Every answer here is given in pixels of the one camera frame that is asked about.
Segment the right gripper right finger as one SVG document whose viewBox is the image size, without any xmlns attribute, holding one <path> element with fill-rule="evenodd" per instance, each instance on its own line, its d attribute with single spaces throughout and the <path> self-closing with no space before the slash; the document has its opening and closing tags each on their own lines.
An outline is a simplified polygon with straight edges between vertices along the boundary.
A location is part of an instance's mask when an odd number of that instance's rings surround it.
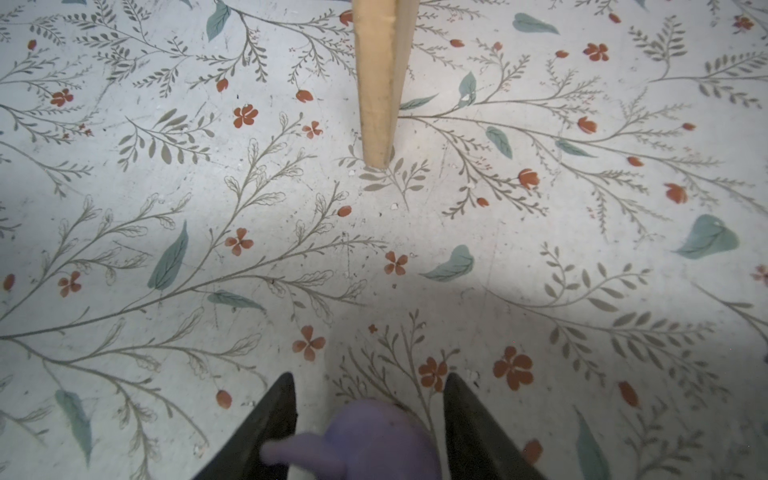
<svg viewBox="0 0 768 480">
<path fill-rule="evenodd" d="M 443 391 L 445 443 L 456 480 L 544 480 L 456 373 Z"/>
</svg>

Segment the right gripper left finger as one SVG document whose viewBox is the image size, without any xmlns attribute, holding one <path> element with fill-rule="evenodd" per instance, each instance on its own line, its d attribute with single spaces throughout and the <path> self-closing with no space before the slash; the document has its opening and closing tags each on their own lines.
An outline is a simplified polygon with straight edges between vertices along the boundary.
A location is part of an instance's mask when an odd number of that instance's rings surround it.
<svg viewBox="0 0 768 480">
<path fill-rule="evenodd" d="M 260 448 L 268 440 L 295 433 L 297 421 L 294 377 L 282 374 L 267 390 L 223 448 L 194 480 L 286 480 L 287 465 L 266 465 Z"/>
</svg>

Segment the light purple toy figure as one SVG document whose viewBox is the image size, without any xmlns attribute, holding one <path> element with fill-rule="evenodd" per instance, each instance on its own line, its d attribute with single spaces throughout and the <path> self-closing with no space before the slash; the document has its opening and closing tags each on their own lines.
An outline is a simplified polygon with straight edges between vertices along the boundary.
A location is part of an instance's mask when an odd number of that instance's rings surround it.
<svg viewBox="0 0 768 480">
<path fill-rule="evenodd" d="M 266 465 L 296 466 L 317 479 L 440 479 L 434 441 L 403 408 L 364 399 L 345 405 L 324 434 L 300 433 L 260 448 Z"/>
</svg>

